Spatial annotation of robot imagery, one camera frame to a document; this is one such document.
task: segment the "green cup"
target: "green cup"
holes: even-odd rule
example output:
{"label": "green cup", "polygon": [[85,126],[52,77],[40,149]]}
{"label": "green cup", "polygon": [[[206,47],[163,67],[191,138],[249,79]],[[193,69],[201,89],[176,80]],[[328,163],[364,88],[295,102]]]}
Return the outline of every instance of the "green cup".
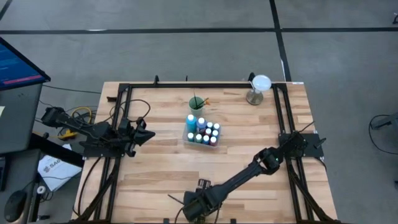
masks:
{"label": "green cup", "polygon": [[191,100],[189,100],[189,108],[191,109],[192,115],[194,115],[195,117],[199,117],[203,113],[203,110],[205,108],[203,99],[199,96],[192,97]]}

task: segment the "wooden tabletop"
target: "wooden tabletop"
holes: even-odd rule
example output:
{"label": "wooden tabletop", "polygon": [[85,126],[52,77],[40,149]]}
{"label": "wooden tabletop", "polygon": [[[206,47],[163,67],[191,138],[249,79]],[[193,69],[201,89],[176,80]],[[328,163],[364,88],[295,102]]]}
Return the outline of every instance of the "wooden tabletop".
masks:
{"label": "wooden tabletop", "polygon": [[[104,84],[96,122],[109,117],[114,103],[108,103],[106,97],[116,96],[118,85],[119,82]],[[287,88],[295,127],[302,129],[312,122],[305,87],[302,83],[287,83]],[[164,218],[174,222],[181,205],[167,194],[182,200],[184,191],[195,190],[199,178],[211,180],[213,184],[222,183],[244,169],[261,149],[277,147],[279,124],[273,92],[264,92],[264,101],[253,106],[246,101],[247,91],[234,88],[195,89],[197,96],[210,98],[210,105],[205,107],[203,116],[222,126],[219,147],[212,150],[182,141],[193,89],[133,89],[132,99],[146,100],[151,106],[145,118],[146,129],[156,132],[156,136],[142,147],[136,147],[135,157],[122,159],[112,222],[162,223]],[[285,126],[289,129],[282,93],[279,96]],[[136,119],[146,111],[144,103],[132,102],[129,119]],[[311,133],[314,129],[312,125],[305,132]],[[80,187],[95,160],[91,158],[85,162]],[[325,168],[312,158],[303,158],[303,163],[310,193],[329,216],[337,218]],[[102,169],[103,159],[87,181],[82,210],[98,191]],[[303,198],[298,194],[302,216],[306,218]],[[102,218],[107,202],[108,194],[103,201]],[[210,215],[207,221],[213,222],[215,215]],[[232,218],[236,218],[238,223],[295,222],[285,163],[274,175],[255,177],[228,195],[220,210],[218,223],[229,223]],[[182,213],[177,221],[187,222]]]}

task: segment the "computer mouse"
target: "computer mouse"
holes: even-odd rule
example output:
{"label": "computer mouse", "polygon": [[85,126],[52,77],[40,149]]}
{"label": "computer mouse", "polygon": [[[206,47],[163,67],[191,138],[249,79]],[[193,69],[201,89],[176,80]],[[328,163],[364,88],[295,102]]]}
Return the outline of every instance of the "computer mouse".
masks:
{"label": "computer mouse", "polygon": [[26,192],[17,190],[8,198],[4,206],[4,218],[7,222],[16,221],[24,211],[26,201]]}

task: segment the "computer screen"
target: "computer screen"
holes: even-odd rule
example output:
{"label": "computer screen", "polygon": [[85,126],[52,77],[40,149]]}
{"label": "computer screen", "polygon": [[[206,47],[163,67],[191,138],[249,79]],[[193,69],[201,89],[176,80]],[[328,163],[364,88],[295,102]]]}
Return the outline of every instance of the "computer screen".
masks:
{"label": "computer screen", "polygon": [[43,71],[0,38],[0,90],[43,83],[50,80]]}

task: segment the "clear plastic tray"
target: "clear plastic tray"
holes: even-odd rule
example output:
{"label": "clear plastic tray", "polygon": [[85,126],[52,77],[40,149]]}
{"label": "clear plastic tray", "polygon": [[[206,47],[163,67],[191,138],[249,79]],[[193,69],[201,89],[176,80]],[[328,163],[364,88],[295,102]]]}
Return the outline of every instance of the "clear plastic tray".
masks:
{"label": "clear plastic tray", "polygon": [[[198,134],[198,132],[193,133],[193,137],[195,137],[197,134]],[[218,138],[217,138],[216,146],[211,146],[210,144],[197,143],[195,141],[193,141],[193,142],[188,141],[187,125],[185,125],[184,132],[182,134],[182,140],[184,141],[184,144],[189,144],[191,146],[202,146],[202,147],[206,147],[208,149],[217,149],[218,146],[220,145],[220,139],[221,139],[221,127],[220,127],[220,130],[218,131]]]}

